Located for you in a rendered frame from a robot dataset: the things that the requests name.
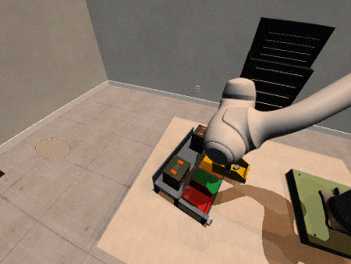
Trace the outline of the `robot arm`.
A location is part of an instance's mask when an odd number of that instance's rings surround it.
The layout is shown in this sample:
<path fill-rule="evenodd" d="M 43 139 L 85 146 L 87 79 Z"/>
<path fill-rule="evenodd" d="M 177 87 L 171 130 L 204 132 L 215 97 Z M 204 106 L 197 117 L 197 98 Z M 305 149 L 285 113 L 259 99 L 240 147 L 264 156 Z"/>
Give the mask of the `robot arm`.
<path fill-rule="evenodd" d="M 204 132 L 203 147 L 212 162 L 230 166 L 267 140 L 306 129 L 351 107 L 351 73 L 283 109 L 260 112 L 255 101 L 252 80 L 227 82 L 218 111 Z M 324 190 L 318 193 L 326 226 L 351 237 L 351 189 L 343 193 L 336 187 L 335 195 Z"/>

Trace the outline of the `red bin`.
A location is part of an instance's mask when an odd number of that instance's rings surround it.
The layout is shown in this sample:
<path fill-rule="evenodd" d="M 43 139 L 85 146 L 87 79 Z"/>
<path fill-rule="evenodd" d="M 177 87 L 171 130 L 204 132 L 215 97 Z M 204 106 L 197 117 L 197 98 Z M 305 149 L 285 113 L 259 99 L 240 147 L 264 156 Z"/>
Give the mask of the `red bin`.
<path fill-rule="evenodd" d="M 190 189 L 188 191 L 185 189 L 181 198 L 196 206 L 202 212 L 207 213 L 214 195 L 207 189 L 207 187 L 194 179 L 191 179 L 188 185 L 190 185 Z M 184 198 L 185 194 L 189 196 L 189 199 Z"/>

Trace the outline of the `yellow bin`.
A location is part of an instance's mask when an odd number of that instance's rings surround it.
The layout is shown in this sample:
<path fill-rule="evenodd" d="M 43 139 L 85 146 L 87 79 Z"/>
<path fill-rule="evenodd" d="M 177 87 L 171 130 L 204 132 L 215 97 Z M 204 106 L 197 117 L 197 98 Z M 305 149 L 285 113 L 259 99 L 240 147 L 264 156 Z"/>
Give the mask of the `yellow bin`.
<path fill-rule="evenodd" d="M 240 169 L 237 170 L 240 174 L 237 171 L 233 170 L 233 167 L 235 165 L 240 166 Z M 250 168 L 250 164 L 248 162 L 246 162 L 243 158 L 241 158 L 238 162 L 232 164 L 232 169 L 230 171 L 230 174 L 224 173 L 224 171 L 225 171 L 224 166 L 220 166 L 219 164 L 216 164 L 215 162 L 212 163 L 212 172 L 220 174 L 224 177 L 228 177 L 229 179 L 238 181 L 242 184 L 246 183 L 246 178 L 247 178 L 247 174 L 249 172 L 249 168 Z"/>

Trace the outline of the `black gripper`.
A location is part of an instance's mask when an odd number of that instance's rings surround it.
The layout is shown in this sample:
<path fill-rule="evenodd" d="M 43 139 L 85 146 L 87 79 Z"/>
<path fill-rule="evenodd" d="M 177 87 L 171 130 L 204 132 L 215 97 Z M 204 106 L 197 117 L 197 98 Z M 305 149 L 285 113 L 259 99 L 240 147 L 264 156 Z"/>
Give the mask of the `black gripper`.
<path fill-rule="evenodd" d="M 231 168 L 232 168 L 232 165 L 225 166 L 225 173 L 230 174 Z"/>

